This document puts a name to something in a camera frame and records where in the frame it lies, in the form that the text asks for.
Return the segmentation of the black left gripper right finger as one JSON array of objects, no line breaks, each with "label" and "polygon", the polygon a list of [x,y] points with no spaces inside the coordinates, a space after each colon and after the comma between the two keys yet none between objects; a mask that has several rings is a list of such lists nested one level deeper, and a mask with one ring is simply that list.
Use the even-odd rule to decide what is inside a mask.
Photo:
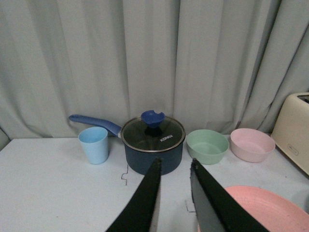
[{"label": "black left gripper right finger", "polygon": [[201,232],[267,232],[197,160],[190,169],[192,200]]}]

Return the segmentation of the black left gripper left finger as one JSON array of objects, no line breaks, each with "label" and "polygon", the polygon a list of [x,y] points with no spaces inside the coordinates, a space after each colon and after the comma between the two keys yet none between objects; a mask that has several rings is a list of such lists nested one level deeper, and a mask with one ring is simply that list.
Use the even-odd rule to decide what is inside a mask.
[{"label": "black left gripper left finger", "polygon": [[108,232],[157,231],[161,199],[161,163],[156,158],[126,207],[107,229]]}]

